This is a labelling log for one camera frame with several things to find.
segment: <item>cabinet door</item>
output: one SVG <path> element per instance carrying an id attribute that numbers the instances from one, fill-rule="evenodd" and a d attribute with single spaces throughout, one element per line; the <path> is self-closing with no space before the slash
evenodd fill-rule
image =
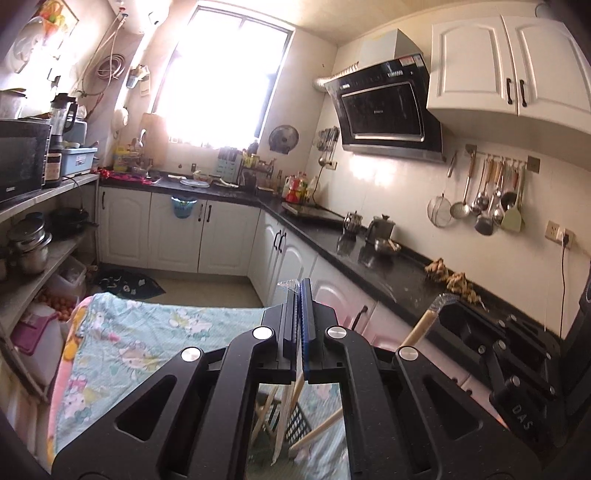
<path id="1" fill-rule="evenodd" d="M 520 90 L 519 115 L 591 133 L 591 67 L 568 29 L 544 18 L 503 20 Z"/>
<path id="2" fill-rule="evenodd" d="M 472 397 L 472 400 L 474 400 L 488 413 L 490 413 L 497 421 L 505 425 L 505 422 L 502 420 L 501 416 L 488 399 L 491 391 L 481 384 L 476 378 L 470 375 L 468 380 L 463 383 L 462 390 L 468 392 Z"/>
<path id="3" fill-rule="evenodd" d="M 99 190 L 100 260 L 126 267 L 148 267 L 150 192 Z"/>
<path id="4" fill-rule="evenodd" d="M 207 202 L 199 273 L 248 275 L 259 211 L 246 205 Z"/>
<path id="5" fill-rule="evenodd" d="M 278 287 L 277 284 L 309 277 L 317 257 L 316 253 L 308 245 L 297 238 L 293 232 L 285 230 L 285 227 L 278 241 L 278 250 L 279 256 L 271 279 L 267 306 L 279 305 L 285 302 L 287 292 L 284 287 Z"/>
<path id="6" fill-rule="evenodd" d="M 264 304 L 269 297 L 271 278 L 277 262 L 277 243 L 283 230 L 279 222 L 269 213 L 261 211 L 256 227 L 255 241 L 252 246 L 251 262 L 248 267 L 248 278 L 256 290 L 256 294 Z"/>
<path id="7" fill-rule="evenodd" d="M 152 194 L 148 267 L 197 273 L 205 200 L 193 205 L 188 218 L 174 214 L 170 195 Z"/>
<path id="8" fill-rule="evenodd" d="M 428 109 L 517 113 L 515 73 L 501 17 L 433 25 Z"/>
<path id="9" fill-rule="evenodd" d="M 411 332 L 411 326 L 394 314 L 390 309 L 378 303 L 372 313 L 367 327 L 363 330 L 363 336 L 373 346 L 385 350 L 395 351 Z M 431 342 L 423 339 L 417 345 L 417 349 L 426 356 L 433 365 L 445 373 L 449 378 L 457 380 L 462 385 L 469 377 L 469 373 L 460 365 L 447 357 Z"/>
<path id="10" fill-rule="evenodd" d="M 363 331 L 375 308 L 373 298 L 320 257 L 316 259 L 310 281 L 314 301 L 332 307 L 339 324 L 344 327 L 350 328 L 357 314 L 367 307 L 367 312 L 361 314 L 355 328 L 357 332 Z"/>

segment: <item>metal screw cap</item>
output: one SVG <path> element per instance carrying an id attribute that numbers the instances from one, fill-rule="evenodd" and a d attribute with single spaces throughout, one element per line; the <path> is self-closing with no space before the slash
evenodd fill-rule
<path id="1" fill-rule="evenodd" d="M 328 334 L 329 337 L 336 338 L 338 340 L 347 336 L 347 330 L 342 327 L 330 327 L 328 329 Z"/>
<path id="2" fill-rule="evenodd" d="M 181 352 L 181 358 L 186 362 L 194 362 L 195 360 L 199 360 L 200 357 L 201 350 L 194 346 L 190 346 Z"/>
<path id="3" fill-rule="evenodd" d="M 407 362 L 412 362 L 418 358 L 417 350 L 411 346 L 402 347 L 398 351 L 398 354 L 400 355 L 400 358 L 406 360 Z"/>
<path id="4" fill-rule="evenodd" d="M 273 336 L 273 330 L 269 327 L 257 327 L 252 331 L 252 336 L 257 340 L 267 340 Z"/>

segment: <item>microwave oven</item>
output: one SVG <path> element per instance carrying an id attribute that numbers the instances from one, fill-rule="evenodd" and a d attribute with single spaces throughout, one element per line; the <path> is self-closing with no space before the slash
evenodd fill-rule
<path id="1" fill-rule="evenodd" d="M 41 190 L 51 126 L 0 120 L 0 202 Z"/>

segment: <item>floor mat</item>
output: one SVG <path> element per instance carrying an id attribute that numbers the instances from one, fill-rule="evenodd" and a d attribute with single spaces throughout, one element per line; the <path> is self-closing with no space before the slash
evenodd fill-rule
<path id="1" fill-rule="evenodd" d="M 99 286 L 103 292 L 129 300 L 146 300 L 166 293 L 149 276 L 122 268 L 99 270 L 95 277 L 95 285 Z"/>

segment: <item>wall picture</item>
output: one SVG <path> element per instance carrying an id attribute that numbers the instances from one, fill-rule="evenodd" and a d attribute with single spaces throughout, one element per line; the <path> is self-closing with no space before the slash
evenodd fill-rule
<path id="1" fill-rule="evenodd" d="M 37 11 L 37 15 L 43 19 L 45 32 L 43 45 L 58 59 L 59 49 L 79 20 L 63 0 L 46 0 Z"/>

